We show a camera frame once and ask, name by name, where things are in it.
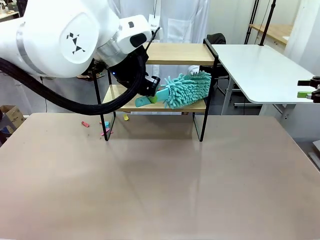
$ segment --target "white table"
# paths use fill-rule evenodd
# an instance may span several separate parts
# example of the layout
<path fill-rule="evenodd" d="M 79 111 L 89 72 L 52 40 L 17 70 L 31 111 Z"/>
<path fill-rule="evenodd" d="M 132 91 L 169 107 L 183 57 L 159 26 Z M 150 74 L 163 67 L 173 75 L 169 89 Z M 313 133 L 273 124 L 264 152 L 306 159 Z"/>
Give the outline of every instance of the white table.
<path fill-rule="evenodd" d="M 314 74 L 273 48 L 266 45 L 212 46 L 230 74 L 222 115 L 226 114 L 234 83 L 250 102 L 274 105 L 282 112 L 282 119 L 289 117 L 296 104 L 312 103 L 312 100 L 297 98 L 297 94 L 315 90 L 309 86 L 298 86 L 299 80 L 311 79 Z"/>

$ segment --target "microfiber duster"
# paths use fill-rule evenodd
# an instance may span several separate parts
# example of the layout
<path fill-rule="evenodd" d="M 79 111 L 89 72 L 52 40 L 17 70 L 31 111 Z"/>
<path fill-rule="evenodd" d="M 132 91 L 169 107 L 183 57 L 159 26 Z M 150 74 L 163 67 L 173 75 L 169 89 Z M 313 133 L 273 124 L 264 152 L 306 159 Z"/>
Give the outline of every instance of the microfiber duster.
<path fill-rule="evenodd" d="M 183 75 L 171 80 L 165 79 L 166 84 L 161 85 L 164 89 L 157 91 L 154 97 L 140 97 L 135 101 L 136 107 L 164 101 L 165 108 L 180 109 L 191 105 L 209 94 L 211 75 L 205 71 L 195 74 Z"/>

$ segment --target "floor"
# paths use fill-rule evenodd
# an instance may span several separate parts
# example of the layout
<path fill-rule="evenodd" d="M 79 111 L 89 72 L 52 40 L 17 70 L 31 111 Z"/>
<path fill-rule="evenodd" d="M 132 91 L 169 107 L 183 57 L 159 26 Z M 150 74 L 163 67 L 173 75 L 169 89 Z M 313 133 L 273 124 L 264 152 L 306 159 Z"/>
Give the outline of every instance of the floor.
<path fill-rule="evenodd" d="M 54 80 L 43 80 L 45 86 L 55 91 L 56 93 L 66 97 L 70 100 L 82 103 L 82 104 L 97 104 L 97 97 L 95 93 L 95 87 L 93 82 L 74 78 L 55 78 Z M 107 93 L 109 88 L 108 75 L 98 79 L 98 85 L 100 90 L 101 100 Z M 228 87 L 227 80 L 220 80 L 219 86 L 222 89 Z M 37 95 L 27 87 L 24 87 L 24 92 L 28 98 L 32 107 L 33 113 L 45 113 L 46 102 L 43 97 Z M 220 115 L 224 104 L 225 96 L 214 87 L 215 91 L 212 95 L 210 104 L 210 115 Z M 229 115 L 258 115 L 260 112 L 259 107 L 243 107 L 234 108 L 233 103 L 243 103 L 245 100 L 244 96 L 235 96 L 231 98 L 231 102 L 228 107 L 227 114 Z M 1 105 L 16 105 L 22 111 L 24 115 L 28 115 L 27 105 L 24 103 L 18 88 L 15 86 L 15 82 L 11 77 L 0 73 L 0 106 Z M 47 101 L 47 111 L 49 113 L 69 113 L 70 111 L 63 109 L 49 101 Z"/>

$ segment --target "white coat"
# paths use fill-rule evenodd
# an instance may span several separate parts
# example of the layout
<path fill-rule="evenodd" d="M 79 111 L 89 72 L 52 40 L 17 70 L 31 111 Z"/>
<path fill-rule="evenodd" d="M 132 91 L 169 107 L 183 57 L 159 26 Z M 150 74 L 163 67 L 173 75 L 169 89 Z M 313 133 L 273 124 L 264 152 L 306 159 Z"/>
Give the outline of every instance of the white coat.
<path fill-rule="evenodd" d="M 148 20 L 149 15 L 154 14 L 154 0 L 109 0 L 109 3 L 119 18 L 142 14 Z M 161 0 L 161 42 L 202 43 L 207 36 L 209 5 L 209 0 Z M 168 76 L 176 78 L 180 73 L 187 74 L 188 66 L 148 66 L 147 72 L 159 76 L 164 83 Z"/>

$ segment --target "black clamp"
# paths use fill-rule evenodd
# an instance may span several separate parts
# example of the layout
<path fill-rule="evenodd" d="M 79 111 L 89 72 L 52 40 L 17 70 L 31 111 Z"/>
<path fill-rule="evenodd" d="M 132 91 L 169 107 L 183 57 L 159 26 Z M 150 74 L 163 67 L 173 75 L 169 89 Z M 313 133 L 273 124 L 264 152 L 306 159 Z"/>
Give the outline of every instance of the black clamp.
<path fill-rule="evenodd" d="M 316 91 L 308 93 L 306 95 L 306 98 L 313 100 L 313 102 L 315 104 L 319 104 L 320 103 L 320 76 L 314 76 L 310 80 L 298 81 L 298 86 L 310 86 L 310 87 L 315 88 Z"/>
<path fill-rule="evenodd" d="M 315 89 L 320 85 L 320 76 L 314 76 L 311 80 L 298 81 L 298 86 L 310 86 Z"/>

